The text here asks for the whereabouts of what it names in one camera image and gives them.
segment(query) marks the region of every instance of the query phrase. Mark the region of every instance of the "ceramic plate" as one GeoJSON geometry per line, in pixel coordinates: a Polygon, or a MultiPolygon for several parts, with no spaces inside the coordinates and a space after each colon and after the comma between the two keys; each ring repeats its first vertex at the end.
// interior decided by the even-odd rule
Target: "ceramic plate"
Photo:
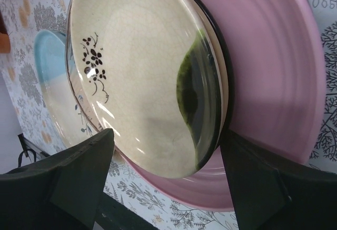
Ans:
{"type": "Polygon", "coordinates": [[[84,92],[133,162],[159,176],[198,171],[216,148],[221,80],[187,0],[73,0],[84,92]]]}
{"type": "MultiPolygon", "coordinates": [[[[232,128],[271,151],[304,163],[323,118],[325,69],[320,36],[306,0],[202,0],[229,46],[235,73],[232,128]]],[[[154,176],[156,189],[182,204],[233,211],[218,148],[196,174],[154,176]]]]}
{"type": "Polygon", "coordinates": [[[95,131],[80,111],[65,71],[65,35],[40,31],[34,41],[35,64],[49,114],[66,147],[88,139],[95,131]]]}

